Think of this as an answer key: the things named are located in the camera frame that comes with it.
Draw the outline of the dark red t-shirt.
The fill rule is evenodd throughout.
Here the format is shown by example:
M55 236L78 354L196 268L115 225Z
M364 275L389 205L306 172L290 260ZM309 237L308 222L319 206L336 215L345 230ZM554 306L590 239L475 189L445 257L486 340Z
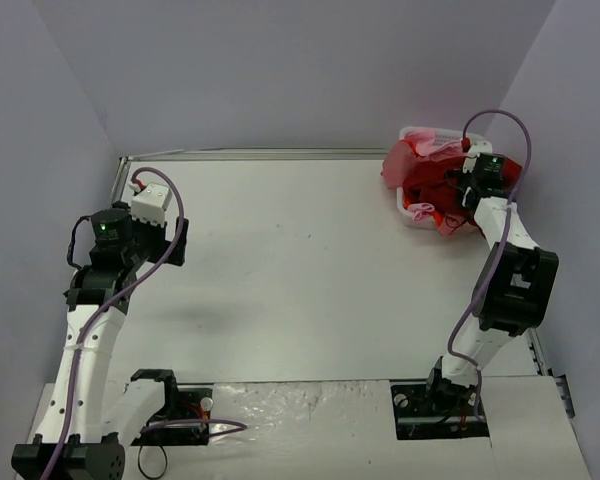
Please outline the dark red t-shirt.
M498 154L479 155L471 171L464 170L465 161L465 156L455 156L418 163L403 182L404 193L411 202L430 203L442 213L466 217L474 224L473 215L477 208L465 210L456 203L455 191L445 181L444 173L447 170L471 172L481 200L492 196L507 198L522 173L522 167Z

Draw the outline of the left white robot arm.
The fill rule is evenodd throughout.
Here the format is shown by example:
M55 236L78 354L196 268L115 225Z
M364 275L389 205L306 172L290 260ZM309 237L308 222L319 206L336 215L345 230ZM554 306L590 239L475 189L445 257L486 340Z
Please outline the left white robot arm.
M168 201L116 202L88 216L95 244L67 290L67 331L52 396L29 443L14 447L11 466L23 479L119 479L126 450L152 414L175 415L181 393L144 380L103 417L106 379L133 291L150 277L144 264L184 263L188 221L176 217L166 237Z

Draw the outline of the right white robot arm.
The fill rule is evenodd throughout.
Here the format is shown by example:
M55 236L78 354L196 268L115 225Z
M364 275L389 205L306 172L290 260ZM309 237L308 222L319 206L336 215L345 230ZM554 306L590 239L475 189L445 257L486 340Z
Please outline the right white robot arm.
M502 155L479 153L452 175L460 205L472 215L490 252L471 303L423 389L426 406L437 413L466 401L499 350L542 323L553 289L559 258L527 232L510 198L515 183L505 179L506 166Z

